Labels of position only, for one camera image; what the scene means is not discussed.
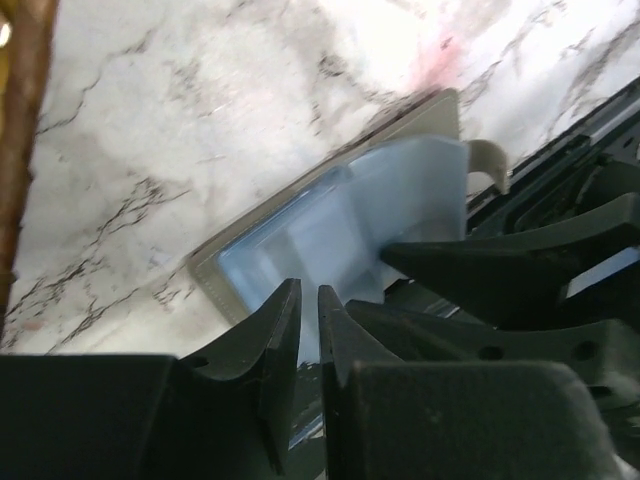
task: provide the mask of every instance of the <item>white marble surface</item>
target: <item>white marble surface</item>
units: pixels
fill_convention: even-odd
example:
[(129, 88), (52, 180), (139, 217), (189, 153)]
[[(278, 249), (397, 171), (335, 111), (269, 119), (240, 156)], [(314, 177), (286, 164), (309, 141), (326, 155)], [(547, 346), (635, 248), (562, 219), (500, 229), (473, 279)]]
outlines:
[(518, 161), (638, 75), (637, 0), (62, 0), (2, 349), (187, 354), (184, 256), (376, 115), (453, 86)]

